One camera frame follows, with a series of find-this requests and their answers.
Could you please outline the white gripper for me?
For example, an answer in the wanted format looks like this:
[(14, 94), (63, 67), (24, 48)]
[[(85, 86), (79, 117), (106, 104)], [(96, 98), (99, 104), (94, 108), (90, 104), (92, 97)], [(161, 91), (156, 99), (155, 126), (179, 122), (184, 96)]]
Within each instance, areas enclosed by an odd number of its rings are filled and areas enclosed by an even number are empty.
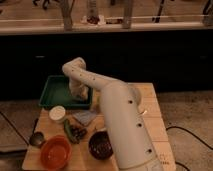
[(69, 79), (69, 89), (74, 98), (81, 101), (88, 99), (88, 87), (83, 83), (75, 79)]

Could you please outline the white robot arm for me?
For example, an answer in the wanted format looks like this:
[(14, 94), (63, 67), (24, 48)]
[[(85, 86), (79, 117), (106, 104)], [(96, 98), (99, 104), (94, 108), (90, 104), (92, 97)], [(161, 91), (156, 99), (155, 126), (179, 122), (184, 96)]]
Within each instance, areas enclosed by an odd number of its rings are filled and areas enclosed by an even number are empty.
[(119, 79), (87, 71), (81, 57), (65, 63), (62, 71), (71, 85), (86, 85), (100, 92), (99, 106), (119, 171), (164, 171), (140, 115), (136, 89)]

